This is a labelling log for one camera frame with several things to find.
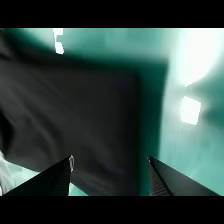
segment black triangular object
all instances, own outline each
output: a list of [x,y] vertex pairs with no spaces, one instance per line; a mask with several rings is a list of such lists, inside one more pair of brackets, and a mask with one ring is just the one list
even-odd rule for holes
[[148,161],[152,196],[219,196],[151,156]]
[[68,196],[73,163],[69,156],[3,196]]

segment green surface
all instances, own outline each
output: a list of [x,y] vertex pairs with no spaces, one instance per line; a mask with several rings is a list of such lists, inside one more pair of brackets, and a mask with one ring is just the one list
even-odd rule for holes
[[[8,32],[21,44],[55,50],[52,28]],[[224,195],[222,29],[64,28],[58,41],[65,55],[138,72],[140,195],[149,195],[148,154]],[[181,120],[184,96],[201,103],[196,125]]]

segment white square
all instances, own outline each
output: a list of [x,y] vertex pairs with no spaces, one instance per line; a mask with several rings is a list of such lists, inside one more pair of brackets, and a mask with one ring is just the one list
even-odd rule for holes
[[181,120],[185,123],[196,125],[198,123],[200,110],[201,102],[184,96],[180,108]]

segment black pointed object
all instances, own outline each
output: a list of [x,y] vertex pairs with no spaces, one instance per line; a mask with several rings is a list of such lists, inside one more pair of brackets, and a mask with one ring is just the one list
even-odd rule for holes
[[219,196],[165,163],[148,157],[152,196]]
[[73,166],[69,156],[3,196],[68,196]]

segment dark sheet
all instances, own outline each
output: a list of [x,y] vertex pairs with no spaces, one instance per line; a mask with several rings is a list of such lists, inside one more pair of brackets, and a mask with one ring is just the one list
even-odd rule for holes
[[88,195],[137,195],[138,89],[133,74],[0,58],[6,160],[40,172],[73,155]]

